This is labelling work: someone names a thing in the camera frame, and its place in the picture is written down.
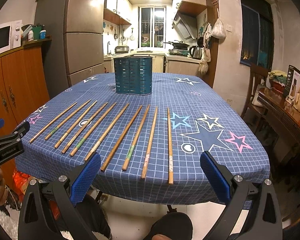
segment gas stove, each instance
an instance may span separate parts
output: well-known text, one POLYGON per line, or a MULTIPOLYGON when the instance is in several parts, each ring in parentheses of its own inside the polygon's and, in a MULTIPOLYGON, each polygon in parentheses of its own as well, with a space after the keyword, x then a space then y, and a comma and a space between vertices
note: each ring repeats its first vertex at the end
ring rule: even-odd
POLYGON ((187 57, 189 51, 187 49, 169 49, 170 55, 187 57))

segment light switch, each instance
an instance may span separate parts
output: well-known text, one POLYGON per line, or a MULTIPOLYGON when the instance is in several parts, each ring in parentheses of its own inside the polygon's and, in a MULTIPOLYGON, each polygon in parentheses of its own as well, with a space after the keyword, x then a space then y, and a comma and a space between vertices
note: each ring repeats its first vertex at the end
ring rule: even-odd
POLYGON ((229 24, 227 24, 227 31, 228 31, 228 32, 232 32, 232 26, 229 25, 229 24))

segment blue checkered tablecloth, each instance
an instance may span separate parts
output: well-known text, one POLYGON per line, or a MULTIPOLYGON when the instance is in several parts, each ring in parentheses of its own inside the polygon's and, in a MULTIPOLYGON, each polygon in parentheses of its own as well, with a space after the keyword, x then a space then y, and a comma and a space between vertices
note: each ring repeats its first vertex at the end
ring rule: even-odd
POLYGON ((25 152, 16 158, 18 170, 45 181, 55 180, 62 174, 68 174, 73 167, 84 162, 86 154, 111 121, 126 103, 130 103, 97 150, 103 163, 138 107, 143 105, 106 172, 99 171, 93 182, 93 185, 104 193, 149 203, 217 202, 216 195, 200 168, 199 158, 204 150, 209 150, 217 162, 226 165, 232 174, 240 174, 248 180, 259 183, 268 178, 269 160, 260 142, 237 113, 198 77, 153 73, 152 94, 146 96, 117 94, 114 83, 114 73, 92 76, 34 111, 27 119, 31 125, 30 131, 22 139, 25 152), (44 140, 54 127, 88 99, 91 99, 89 104, 66 122, 49 140, 44 140), (87 121, 105 102, 108 102, 108 105, 85 128, 66 154, 61 154, 61 150, 80 128, 82 122, 72 130, 58 149, 55 149, 54 145, 95 100, 98 102, 82 122, 87 121), (32 144, 29 143, 29 140, 49 121, 74 102, 77 102, 76 106, 60 117, 32 144), (116 106, 93 131, 75 156, 70 157, 69 154, 77 142, 114 102, 117 102, 116 106), (127 151, 148 104, 151 107, 129 167, 127 171, 122 171, 127 151), (148 171, 146 180, 141 180, 156 106, 158 106, 158 116, 148 171), (167 106, 170 109, 172 127, 173 185, 168 185, 167 106))

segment product box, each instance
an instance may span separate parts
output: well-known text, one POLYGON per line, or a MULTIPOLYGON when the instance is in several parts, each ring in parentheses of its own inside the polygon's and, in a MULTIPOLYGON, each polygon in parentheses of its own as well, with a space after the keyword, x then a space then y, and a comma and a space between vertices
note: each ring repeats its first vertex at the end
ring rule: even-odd
POLYGON ((283 91, 283 96, 293 98, 296 100, 297 93, 300 88, 300 70, 296 67, 289 65, 287 82, 283 91))

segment refrigerator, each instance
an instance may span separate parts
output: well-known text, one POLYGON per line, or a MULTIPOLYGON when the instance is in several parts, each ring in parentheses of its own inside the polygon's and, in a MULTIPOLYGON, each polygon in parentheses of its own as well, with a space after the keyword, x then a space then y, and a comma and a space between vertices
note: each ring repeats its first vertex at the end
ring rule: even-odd
POLYGON ((104 0, 38 0, 34 24, 45 25, 52 41, 42 45, 50 98, 103 66, 104 0))

